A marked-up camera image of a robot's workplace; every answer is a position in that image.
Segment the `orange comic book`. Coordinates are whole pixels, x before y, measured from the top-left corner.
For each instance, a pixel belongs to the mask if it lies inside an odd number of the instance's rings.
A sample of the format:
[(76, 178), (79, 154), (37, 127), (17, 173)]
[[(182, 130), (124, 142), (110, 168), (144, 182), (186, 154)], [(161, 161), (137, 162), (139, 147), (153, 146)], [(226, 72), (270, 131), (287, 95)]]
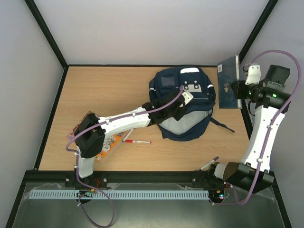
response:
[(102, 150), (95, 156), (95, 161), (98, 163), (104, 162), (112, 152), (122, 143), (125, 133), (117, 133), (104, 140)]

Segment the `navy blue backpack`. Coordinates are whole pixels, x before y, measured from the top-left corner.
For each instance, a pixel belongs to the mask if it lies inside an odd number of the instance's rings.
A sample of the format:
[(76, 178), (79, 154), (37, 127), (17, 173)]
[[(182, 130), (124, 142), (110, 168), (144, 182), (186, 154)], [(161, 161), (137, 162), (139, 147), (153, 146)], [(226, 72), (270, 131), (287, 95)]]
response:
[(181, 88), (184, 94), (190, 94), (191, 100), (187, 101), (181, 95), (176, 101), (180, 104), (176, 116), (158, 124), (164, 139), (186, 142), (200, 138), (209, 123), (229, 129), (212, 117), (216, 104), (215, 88), (199, 67), (178, 66), (159, 71), (149, 82), (149, 98), (151, 101), (157, 98), (171, 101)]

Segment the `dark blue notebook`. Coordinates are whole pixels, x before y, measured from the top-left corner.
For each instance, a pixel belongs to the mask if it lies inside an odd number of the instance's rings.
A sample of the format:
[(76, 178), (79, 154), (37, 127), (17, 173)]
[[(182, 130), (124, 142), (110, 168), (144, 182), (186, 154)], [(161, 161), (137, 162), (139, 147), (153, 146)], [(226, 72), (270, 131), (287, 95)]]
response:
[(217, 64), (218, 105), (220, 109), (240, 109), (241, 100), (236, 99), (231, 84), (239, 80), (239, 55)]

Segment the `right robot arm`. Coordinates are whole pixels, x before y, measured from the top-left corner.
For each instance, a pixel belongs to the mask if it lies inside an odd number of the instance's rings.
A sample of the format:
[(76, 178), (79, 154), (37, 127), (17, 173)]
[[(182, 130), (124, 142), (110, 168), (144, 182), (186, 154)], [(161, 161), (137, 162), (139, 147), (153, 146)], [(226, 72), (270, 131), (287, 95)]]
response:
[(273, 184), (270, 157), (278, 127), (289, 107), (290, 94), (284, 92), (289, 75), (289, 68), (270, 65), (265, 78), (261, 79), (260, 66), (251, 65), (245, 81), (231, 83), (235, 98), (247, 98), (255, 103), (254, 127), (240, 162), (211, 165), (207, 174), (210, 185), (229, 183), (255, 194)]

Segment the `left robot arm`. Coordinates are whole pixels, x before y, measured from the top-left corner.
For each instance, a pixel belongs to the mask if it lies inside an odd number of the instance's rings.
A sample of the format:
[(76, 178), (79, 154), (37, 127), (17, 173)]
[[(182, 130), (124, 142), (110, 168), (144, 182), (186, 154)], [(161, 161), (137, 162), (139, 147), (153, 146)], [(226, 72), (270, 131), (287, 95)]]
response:
[(110, 117), (96, 117), (89, 114), (80, 123), (72, 142), (77, 146), (77, 174), (86, 178), (93, 174), (95, 157), (102, 151), (105, 141), (125, 131), (161, 124), (174, 118), (181, 119), (186, 113), (186, 105), (193, 99), (188, 92), (173, 92), (166, 98), (146, 102), (135, 110)]

